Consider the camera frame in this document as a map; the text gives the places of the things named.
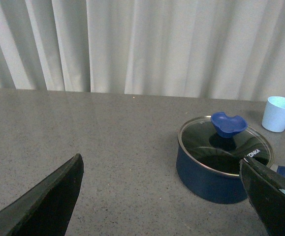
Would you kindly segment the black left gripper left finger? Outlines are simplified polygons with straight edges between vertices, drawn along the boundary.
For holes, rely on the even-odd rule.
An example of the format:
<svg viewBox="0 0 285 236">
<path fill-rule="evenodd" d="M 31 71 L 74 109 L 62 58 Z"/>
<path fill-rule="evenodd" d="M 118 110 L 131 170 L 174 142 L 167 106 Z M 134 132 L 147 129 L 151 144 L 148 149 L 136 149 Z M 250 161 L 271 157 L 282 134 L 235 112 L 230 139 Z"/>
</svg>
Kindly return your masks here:
<svg viewBox="0 0 285 236">
<path fill-rule="evenodd" d="M 0 211 L 0 236 L 63 236 L 79 197 L 80 154 Z"/>
</svg>

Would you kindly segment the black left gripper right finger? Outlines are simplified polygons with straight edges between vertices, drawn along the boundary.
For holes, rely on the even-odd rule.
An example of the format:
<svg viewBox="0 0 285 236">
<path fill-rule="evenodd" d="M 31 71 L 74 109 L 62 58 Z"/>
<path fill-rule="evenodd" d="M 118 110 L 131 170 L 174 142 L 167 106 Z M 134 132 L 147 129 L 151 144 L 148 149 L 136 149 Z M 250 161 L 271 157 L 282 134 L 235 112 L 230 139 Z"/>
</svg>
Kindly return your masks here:
<svg viewBox="0 0 285 236">
<path fill-rule="evenodd" d="M 285 236 L 285 166 L 267 167 L 246 157 L 240 161 L 240 177 L 268 235 Z"/>
</svg>

